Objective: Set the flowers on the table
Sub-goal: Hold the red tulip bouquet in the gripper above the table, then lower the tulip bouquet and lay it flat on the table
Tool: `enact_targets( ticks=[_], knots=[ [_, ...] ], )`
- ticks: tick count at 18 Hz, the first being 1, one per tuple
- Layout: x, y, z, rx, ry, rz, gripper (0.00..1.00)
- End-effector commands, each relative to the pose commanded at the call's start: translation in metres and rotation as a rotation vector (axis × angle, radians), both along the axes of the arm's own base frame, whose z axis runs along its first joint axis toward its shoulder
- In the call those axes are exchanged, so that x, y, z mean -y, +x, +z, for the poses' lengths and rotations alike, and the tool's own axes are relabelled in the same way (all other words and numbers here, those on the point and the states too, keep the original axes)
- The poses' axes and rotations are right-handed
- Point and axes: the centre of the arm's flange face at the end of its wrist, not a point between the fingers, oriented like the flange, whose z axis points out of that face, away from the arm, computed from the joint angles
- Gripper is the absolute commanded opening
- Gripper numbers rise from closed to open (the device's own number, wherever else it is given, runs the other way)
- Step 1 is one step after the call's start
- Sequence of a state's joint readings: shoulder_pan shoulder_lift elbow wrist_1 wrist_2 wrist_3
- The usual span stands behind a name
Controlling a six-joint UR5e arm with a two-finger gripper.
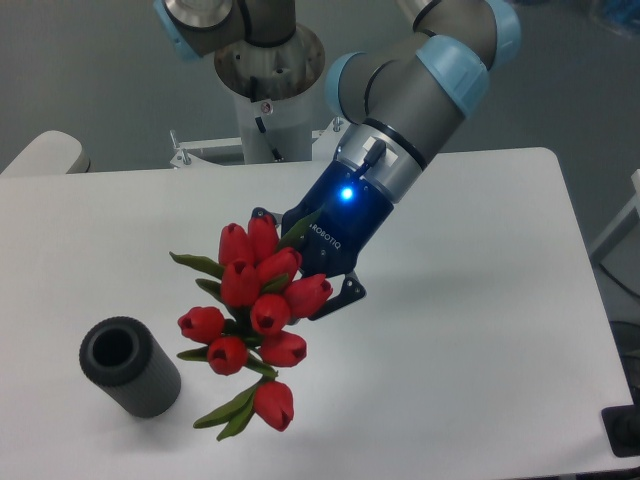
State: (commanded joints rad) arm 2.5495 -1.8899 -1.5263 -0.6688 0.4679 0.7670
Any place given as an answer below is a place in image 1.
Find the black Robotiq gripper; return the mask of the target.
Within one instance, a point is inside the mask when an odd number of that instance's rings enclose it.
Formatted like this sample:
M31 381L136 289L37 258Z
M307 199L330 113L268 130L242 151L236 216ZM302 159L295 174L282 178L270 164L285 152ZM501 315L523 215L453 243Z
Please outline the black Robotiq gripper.
M376 187L356 178L347 165L333 161L298 205L282 219L288 232L300 219L318 211L299 245L301 270L305 276L346 274L337 296L309 317L319 320L366 297L366 289L354 270L366 243L390 215L394 205ZM256 207L249 220L250 236L278 236L276 216Z

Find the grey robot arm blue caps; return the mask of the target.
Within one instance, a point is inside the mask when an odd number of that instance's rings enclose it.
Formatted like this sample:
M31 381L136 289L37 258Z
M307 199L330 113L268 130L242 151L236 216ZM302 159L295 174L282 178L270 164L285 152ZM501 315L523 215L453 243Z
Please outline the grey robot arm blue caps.
M278 218L284 233L310 220L295 235L304 275L343 277L318 317L364 297L359 253L476 109L490 72L520 48L519 18L505 1L404 1L401 8L412 24L408 38L327 64L291 1L154 3L182 57L213 57L234 98L246 163L311 157L308 94L317 85L347 122L328 167Z

